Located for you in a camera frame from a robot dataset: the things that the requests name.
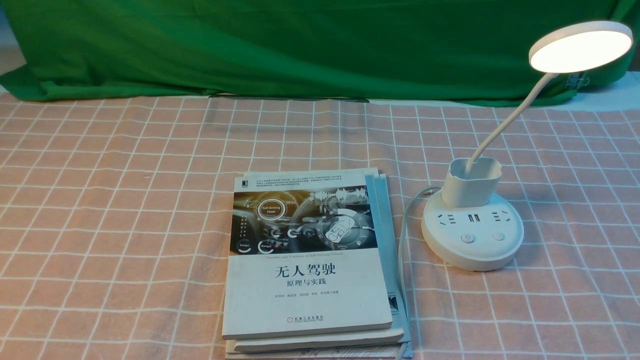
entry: lamp head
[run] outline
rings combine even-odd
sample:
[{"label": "lamp head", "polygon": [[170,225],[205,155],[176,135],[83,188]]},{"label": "lamp head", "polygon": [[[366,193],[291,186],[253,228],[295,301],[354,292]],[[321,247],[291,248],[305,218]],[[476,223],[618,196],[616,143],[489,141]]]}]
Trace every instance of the lamp head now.
[{"label": "lamp head", "polygon": [[582,72],[618,59],[633,42],[631,29],[619,22],[582,22],[538,40],[529,51],[529,63],[553,74]]}]

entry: flexible gooseneck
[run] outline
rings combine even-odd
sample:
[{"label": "flexible gooseneck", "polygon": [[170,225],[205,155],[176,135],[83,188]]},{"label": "flexible gooseneck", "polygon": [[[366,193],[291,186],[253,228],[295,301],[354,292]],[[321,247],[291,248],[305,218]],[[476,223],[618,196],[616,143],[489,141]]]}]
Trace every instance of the flexible gooseneck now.
[{"label": "flexible gooseneck", "polygon": [[547,73],[545,74],[536,84],[536,86],[533,87],[533,89],[531,90],[531,92],[529,93],[529,95],[527,95],[527,97],[522,101],[522,104],[520,104],[516,110],[513,110],[513,113],[511,113],[511,115],[509,115],[508,118],[504,119],[504,121],[500,124],[500,126],[498,126],[498,128],[496,130],[494,130],[483,142],[482,144],[480,144],[480,146],[478,147],[478,149],[474,152],[474,154],[471,156],[471,158],[469,158],[469,160],[467,160],[467,165],[465,166],[465,173],[464,173],[464,177],[465,179],[468,179],[471,175],[471,171],[474,168],[474,165],[476,164],[476,161],[478,160],[478,158],[480,157],[480,155],[482,155],[483,151],[489,146],[489,144],[491,144],[491,142],[498,137],[498,135],[500,135],[506,128],[507,126],[509,126],[526,108],[529,107],[529,105],[531,105],[531,103],[533,102],[533,100],[535,100],[535,98],[538,96],[538,94],[540,94],[540,92],[542,91],[542,89],[545,87],[545,85],[551,81],[552,79],[554,79],[558,74],[553,74],[553,73]]}]

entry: electrical socket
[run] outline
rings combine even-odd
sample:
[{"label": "electrical socket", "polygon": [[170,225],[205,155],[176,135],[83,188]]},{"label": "electrical socket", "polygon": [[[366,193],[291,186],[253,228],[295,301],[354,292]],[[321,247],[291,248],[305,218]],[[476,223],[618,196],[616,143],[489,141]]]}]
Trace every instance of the electrical socket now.
[{"label": "electrical socket", "polygon": [[442,200],[440,190],[424,208],[422,234],[449,264],[487,271],[511,261],[522,244],[524,227],[515,208],[497,194],[484,206],[454,208]]}]

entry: stack of books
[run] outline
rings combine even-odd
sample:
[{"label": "stack of books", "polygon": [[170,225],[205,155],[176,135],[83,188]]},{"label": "stack of books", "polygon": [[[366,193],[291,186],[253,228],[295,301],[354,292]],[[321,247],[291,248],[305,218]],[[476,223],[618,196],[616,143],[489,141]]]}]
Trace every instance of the stack of books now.
[{"label": "stack of books", "polygon": [[384,174],[251,172],[234,189],[227,359],[411,357]]}]

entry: checkered tablecloth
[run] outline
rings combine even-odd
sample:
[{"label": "checkered tablecloth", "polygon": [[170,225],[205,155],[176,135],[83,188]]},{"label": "checkered tablecloth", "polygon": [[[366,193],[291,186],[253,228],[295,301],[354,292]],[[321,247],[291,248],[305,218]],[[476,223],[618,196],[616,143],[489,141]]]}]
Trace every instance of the checkered tablecloth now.
[{"label": "checkered tablecloth", "polygon": [[[408,199],[510,109],[0,96],[0,358],[222,359],[233,178],[378,167]],[[485,152],[525,222],[506,268],[409,221],[416,359],[640,357],[640,111],[528,110]]]}]

